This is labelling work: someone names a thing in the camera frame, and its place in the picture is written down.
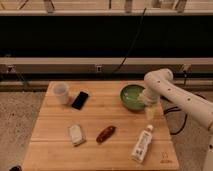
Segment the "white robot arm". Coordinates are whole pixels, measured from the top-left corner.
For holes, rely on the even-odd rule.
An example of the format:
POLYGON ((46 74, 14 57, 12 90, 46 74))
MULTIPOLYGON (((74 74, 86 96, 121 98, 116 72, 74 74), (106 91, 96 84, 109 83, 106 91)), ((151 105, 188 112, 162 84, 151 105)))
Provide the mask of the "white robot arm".
POLYGON ((175 86, 172 80, 173 73, 167 68, 147 73, 144 76, 142 102, 152 106, 163 95, 209 131, 211 138, 202 171, 213 171, 213 103, 175 86))

